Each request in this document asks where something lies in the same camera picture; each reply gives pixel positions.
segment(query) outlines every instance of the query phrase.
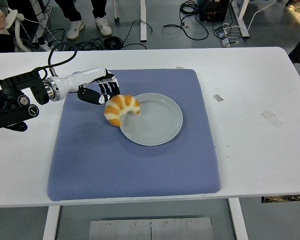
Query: white sneaker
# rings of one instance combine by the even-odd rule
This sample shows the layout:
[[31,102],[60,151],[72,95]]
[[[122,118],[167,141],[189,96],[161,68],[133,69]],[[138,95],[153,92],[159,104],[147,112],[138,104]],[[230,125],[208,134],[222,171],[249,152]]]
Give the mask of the white sneaker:
[[94,20],[95,25],[100,28],[100,32],[103,36],[109,36],[112,34],[112,29],[104,17],[97,17]]
[[70,22],[69,30],[66,33],[66,38],[73,40],[79,37],[79,32],[85,27],[83,20]]

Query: gray floor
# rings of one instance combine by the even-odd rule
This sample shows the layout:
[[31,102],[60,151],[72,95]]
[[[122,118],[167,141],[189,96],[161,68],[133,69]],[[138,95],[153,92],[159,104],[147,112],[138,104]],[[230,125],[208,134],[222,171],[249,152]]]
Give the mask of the gray floor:
[[[147,23],[153,28],[147,30],[147,42],[142,44],[147,49],[187,49],[187,48],[220,48],[220,40],[213,35],[213,28],[221,26],[221,23],[202,22],[208,31],[208,37],[204,40],[191,40],[183,32],[176,28],[163,28],[167,24],[179,24],[179,6],[181,0],[146,0]],[[250,1],[244,15],[244,21],[248,26],[254,13],[261,10],[272,0]],[[239,43],[233,43],[233,48],[245,47],[281,47],[287,53],[300,41],[300,15],[296,15],[285,7],[286,1],[275,1],[275,3],[259,12],[253,19],[249,29],[250,38],[246,41],[234,39]],[[67,29],[69,21],[64,18],[61,9],[50,1],[53,7],[50,17],[50,29]],[[80,32],[72,44],[79,44],[100,38],[93,15],[92,5],[89,0],[77,0],[76,6],[82,14],[86,27]],[[108,1],[106,12],[109,24],[112,27],[113,36],[124,40],[134,20],[140,19],[139,0],[116,1],[116,10],[120,22],[114,23],[114,10],[112,1]],[[230,12],[227,12],[225,21],[231,23]],[[207,32],[194,17],[185,20],[189,25],[186,30],[193,38],[204,38]],[[55,38],[61,39],[61,32]],[[120,51],[145,49],[140,44],[140,28],[136,22],[124,45],[133,44]],[[295,68],[300,75],[300,64]],[[240,200],[244,220],[246,223],[249,239],[272,239],[272,240],[300,240],[300,202],[291,203],[260,203],[260,198],[244,198]],[[88,205],[88,206],[67,206],[61,209],[58,236],[59,240],[88,239],[88,226],[91,220],[108,218],[146,218],[146,217],[167,217],[172,215],[200,217],[211,217],[215,239],[234,239],[233,230],[230,228],[229,209],[225,201],[169,201],[162,203],[129,203],[118,205]],[[42,239],[47,207],[31,208],[4,208],[0,209],[0,240],[39,240]]]

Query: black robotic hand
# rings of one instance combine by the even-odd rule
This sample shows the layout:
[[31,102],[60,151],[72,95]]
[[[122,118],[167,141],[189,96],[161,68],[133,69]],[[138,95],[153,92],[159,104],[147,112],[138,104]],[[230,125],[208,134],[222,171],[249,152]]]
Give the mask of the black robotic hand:
[[77,95],[80,100],[100,105],[110,100],[113,96],[120,94],[118,81],[109,71],[107,71],[104,77],[98,78],[94,82],[99,85],[101,93],[79,86]]

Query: shoe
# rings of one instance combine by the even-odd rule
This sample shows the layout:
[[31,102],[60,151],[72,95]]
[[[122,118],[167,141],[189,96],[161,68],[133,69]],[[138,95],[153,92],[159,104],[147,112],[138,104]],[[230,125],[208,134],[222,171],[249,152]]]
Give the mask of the shoe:
[[103,36],[109,36],[112,34],[112,29],[104,17],[97,17],[94,20],[95,25],[100,28],[100,32]]
[[294,10],[297,14],[300,14],[300,1],[288,1],[285,6],[288,9]]
[[70,22],[69,30],[66,33],[66,38],[73,40],[79,37],[79,32],[85,27],[83,20]]

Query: sticker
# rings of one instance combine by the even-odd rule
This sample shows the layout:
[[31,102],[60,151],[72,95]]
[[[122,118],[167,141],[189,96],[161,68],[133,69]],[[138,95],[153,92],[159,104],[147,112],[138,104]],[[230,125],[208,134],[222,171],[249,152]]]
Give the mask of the sticker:
[[261,115],[277,128],[283,125],[283,123],[277,119],[276,115],[268,110],[265,110]]
[[223,98],[219,96],[219,94],[213,96],[218,102],[223,101]]

